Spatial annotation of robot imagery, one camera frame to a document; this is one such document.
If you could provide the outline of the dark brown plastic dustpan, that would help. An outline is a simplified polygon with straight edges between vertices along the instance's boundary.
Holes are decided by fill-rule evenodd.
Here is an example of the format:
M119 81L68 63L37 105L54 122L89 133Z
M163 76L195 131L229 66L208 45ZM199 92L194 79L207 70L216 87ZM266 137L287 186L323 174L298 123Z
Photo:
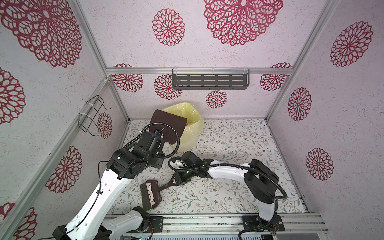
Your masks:
M175 129L179 138L181 138L187 125L187 118L167 113L162 110L155 110L150 123L167 124ZM149 131L151 133L155 133L155 131L160 132L161 130L161 135L163 136L165 142L169 143L170 145L173 145L177 142L176 134L170 127L166 127L160 124L149 127Z

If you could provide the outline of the bin with yellow-green bag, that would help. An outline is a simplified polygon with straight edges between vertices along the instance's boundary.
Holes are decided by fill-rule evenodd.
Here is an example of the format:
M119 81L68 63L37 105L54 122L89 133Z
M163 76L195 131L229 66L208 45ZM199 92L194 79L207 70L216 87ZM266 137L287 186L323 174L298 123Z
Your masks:
M190 103L179 103L165 108L163 111L187 119L184 132L180 138L178 153L184 153L194 148L205 125L205 120L197 108Z

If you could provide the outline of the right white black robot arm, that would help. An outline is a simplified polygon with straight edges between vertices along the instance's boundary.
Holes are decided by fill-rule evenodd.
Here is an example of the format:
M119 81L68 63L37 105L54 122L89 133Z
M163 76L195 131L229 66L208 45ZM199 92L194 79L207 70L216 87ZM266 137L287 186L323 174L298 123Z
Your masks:
M181 184L193 177L227 179L245 184L256 199L261 222L270 222L277 211L278 200L286 198L278 175L259 160L242 165L228 164L214 159L202 160L188 151L181 157L171 158L168 166L179 174Z

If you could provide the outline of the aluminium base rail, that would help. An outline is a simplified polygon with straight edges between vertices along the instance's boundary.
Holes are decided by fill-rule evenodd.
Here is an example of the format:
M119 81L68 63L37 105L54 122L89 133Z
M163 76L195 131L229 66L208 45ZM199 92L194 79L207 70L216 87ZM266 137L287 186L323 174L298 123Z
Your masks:
M320 214L279 213L277 222L262 234L328 234ZM156 235L237 235L255 228L256 214L155 214Z

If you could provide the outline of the dark grey wall shelf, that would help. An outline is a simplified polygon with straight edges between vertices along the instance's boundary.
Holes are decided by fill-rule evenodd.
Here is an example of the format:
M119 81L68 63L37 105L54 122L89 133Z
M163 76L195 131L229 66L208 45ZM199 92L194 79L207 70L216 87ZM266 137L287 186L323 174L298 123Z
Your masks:
M171 83L174 90L246 90L250 85L250 75L179 74L172 69Z

